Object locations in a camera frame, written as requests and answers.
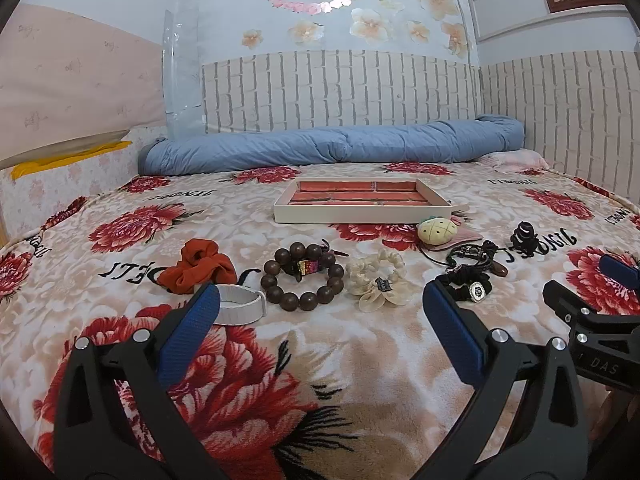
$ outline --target bed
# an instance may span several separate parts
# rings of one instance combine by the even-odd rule
[[[98,344],[152,328],[188,296],[156,283],[191,238],[220,245],[238,273],[262,267],[280,247],[327,240],[351,257],[398,250],[415,293],[406,306],[361,312],[346,291],[312,312],[270,304],[250,326],[214,326],[185,380],[170,395],[207,450],[234,480],[398,479],[425,462],[472,391],[460,382],[422,311],[420,291],[443,267],[417,251],[404,224],[276,224],[273,203],[304,177],[412,176],[458,209],[454,219],[509,245],[521,221],[543,241],[533,258],[511,251],[493,290],[465,303],[489,328],[544,344],[567,327],[542,301],[554,279],[606,314],[638,314],[638,299],[598,271],[604,251],[628,263],[640,210],[579,179],[544,171],[499,173],[476,163],[331,164],[259,168],[181,177],[146,176],[79,198],[39,232],[5,248],[0,260],[0,400],[43,462],[52,465],[56,398],[73,341]],[[430,253],[443,260],[446,253]],[[338,257],[345,264],[348,258]],[[258,287],[260,274],[245,285]],[[323,285],[319,275],[285,290]],[[593,418],[604,388],[581,383]],[[517,407],[512,391],[483,456],[496,452]],[[143,450],[159,458],[130,391],[123,405]]]

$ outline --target window sill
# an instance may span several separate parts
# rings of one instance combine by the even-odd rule
[[[545,16],[540,16],[539,18],[533,18],[531,20],[527,20],[526,22],[511,25],[511,27],[501,28],[500,30],[496,30],[495,32],[484,34],[482,36],[479,36],[476,39],[476,42],[482,43],[483,41],[494,40],[495,38],[499,38],[500,36],[513,34],[514,32],[524,30],[526,28],[535,27],[540,24],[546,25],[547,23],[565,20],[572,16],[593,16],[598,14],[606,16],[629,16],[629,11],[624,5],[603,5],[593,7],[580,7],[579,9],[559,10],[558,12],[552,12]]]

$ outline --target metal screw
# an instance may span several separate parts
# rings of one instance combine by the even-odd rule
[[[141,328],[140,330],[136,330],[133,333],[133,341],[135,341],[136,343],[143,343],[145,341],[148,341],[150,337],[151,332],[149,332],[149,330],[147,330],[146,328]]]
[[[85,348],[87,348],[89,346],[89,338],[88,337],[79,337],[76,340],[76,348],[78,350],[84,350]]]
[[[491,332],[491,337],[494,338],[494,341],[497,341],[498,343],[505,343],[509,339],[509,334],[507,334],[501,328],[496,328]]]
[[[563,339],[555,337],[551,340],[551,346],[556,350],[564,350],[566,348],[566,343]]]

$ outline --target beige flower hair tie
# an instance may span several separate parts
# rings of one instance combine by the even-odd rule
[[[386,278],[380,276],[381,263],[384,261],[394,266]],[[358,307],[363,312],[375,312],[385,301],[389,301],[391,306],[404,305],[412,296],[411,286],[404,278],[404,261],[398,251],[380,249],[378,254],[348,263],[346,269],[347,291],[361,297]]]

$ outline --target yellow plush toy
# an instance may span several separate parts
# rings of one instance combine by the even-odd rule
[[[431,218],[418,225],[418,238],[430,246],[442,245],[458,234],[458,226],[446,218]]]

